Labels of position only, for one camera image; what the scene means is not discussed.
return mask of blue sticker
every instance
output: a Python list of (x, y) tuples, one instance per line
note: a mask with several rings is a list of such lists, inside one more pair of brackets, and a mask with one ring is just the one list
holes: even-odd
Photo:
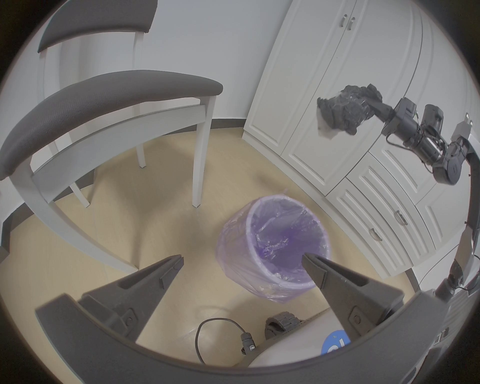
[(326, 337), (324, 344), (322, 345), (321, 354), (323, 355), (325, 353), (332, 352), (336, 349), (344, 347), (349, 343), (350, 339), (348, 338), (347, 333), (343, 329), (333, 331)]

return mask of beige floor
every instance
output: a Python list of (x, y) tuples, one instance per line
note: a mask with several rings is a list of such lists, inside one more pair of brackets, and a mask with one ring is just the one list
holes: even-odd
[[(164, 136), (145, 145), (147, 167), (138, 168), (135, 151), (102, 165), (85, 209), (71, 194), (58, 205), (83, 230), (140, 268), (174, 254), (185, 266), (172, 283), (138, 343), (179, 359), (197, 362), (194, 337), (198, 324), (229, 317), (264, 340), (267, 317), (290, 311), (307, 318), (327, 307), (318, 289), (287, 304), (277, 304), (247, 292), (225, 277), (215, 261), (216, 239), (223, 224), (249, 201), (285, 193), (305, 203), (323, 222), (332, 244), (332, 259), (379, 279), (373, 267), (340, 228), (297, 185), (241, 139), (242, 129), (213, 130), (208, 147), (202, 205), (192, 204), (192, 162), (195, 133)], [(26, 341), (64, 383), (78, 379), (43, 334), (34, 309), (67, 292), (80, 298), (87, 290), (116, 280), (123, 273), (105, 267), (61, 240), (36, 216), (11, 236), (11, 254), (0, 264), (0, 294)], [(413, 289), (400, 274), (386, 280), (402, 289), (408, 300)], [(210, 364), (237, 363), (239, 330), (230, 323), (203, 327), (200, 350)]]

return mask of crumpled black bag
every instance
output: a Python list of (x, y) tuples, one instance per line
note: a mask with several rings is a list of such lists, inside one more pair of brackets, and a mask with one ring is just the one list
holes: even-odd
[(319, 97), (317, 106), (331, 129), (355, 135), (357, 127), (374, 115), (365, 98), (382, 102), (382, 95), (373, 84), (367, 87), (347, 85), (335, 97), (330, 99)]

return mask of drawer handle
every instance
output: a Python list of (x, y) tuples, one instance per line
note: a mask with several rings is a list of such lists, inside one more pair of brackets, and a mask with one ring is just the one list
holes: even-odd
[(375, 241), (383, 241), (383, 239), (380, 236), (378, 236), (378, 233), (375, 231), (374, 228), (370, 228), (369, 232), (370, 232), (370, 236), (372, 236)]
[(345, 20), (347, 19), (348, 15), (347, 14), (344, 14), (343, 17), (342, 17), (342, 21), (340, 22), (340, 27), (343, 28), (343, 23), (345, 22)]
[(397, 217), (397, 218), (400, 218), (400, 224), (401, 224), (401, 225), (408, 225), (407, 221), (405, 220), (405, 218), (403, 217), (403, 215), (400, 213), (400, 211), (396, 211), (395, 214), (396, 214), (396, 217)]
[(354, 22), (354, 21), (355, 21), (355, 17), (352, 17), (352, 18), (350, 19), (349, 23), (348, 23), (348, 26), (347, 26), (347, 29), (348, 29), (349, 31), (352, 30), (352, 25), (353, 25), (353, 22)]

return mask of chair leg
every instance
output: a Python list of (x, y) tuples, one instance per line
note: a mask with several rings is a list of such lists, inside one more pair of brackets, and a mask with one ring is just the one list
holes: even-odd
[[(48, 148), (50, 149), (50, 152), (52, 153), (53, 156), (55, 156), (58, 152), (59, 152), (59, 149), (57, 147), (57, 145), (55, 144), (55, 142), (51, 142), (49, 145), (48, 145)], [(80, 200), (80, 202), (82, 203), (82, 205), (87, 208), (89, 205), (90, 205), (90, 202), (87, 200), (87, 198), (84, 196), (84, 194), (82, 193), (82, 191), (80, 190), (80, 188), (78, 188), (78, 185), (77, 183), (73, 183), (71, 186), (70, 186), (72, 192), (75, 194), (75, 196), (77, 196), (77, 199)]]
[(197, 124), (197, 141), (195, 143), (195, 157), (193, 159), (193, 198), (192, 204), (197, 208), (202, 202), (202, 188), (204, 183), (205, 160), (207, 156), (208, 137), (212, 125), (213, 108), (216, 96), (200, 98), (200, 104), (205, 104), (205, 122)]
[(147, 164), (145, 163), (144, 145), (143, 144), (137, 145), (136, 148), (137, 148), (138, 165), (140, 166), (140, 168), (145, 168)]
[(94, 259), (126, 273), (138, 270), (115, 256), (73, 223), (55, 202), (47, 203), (32, 180), (30, 160), (24, 161), (10, 176), (13, 186), (33, 213), (62, 239)]

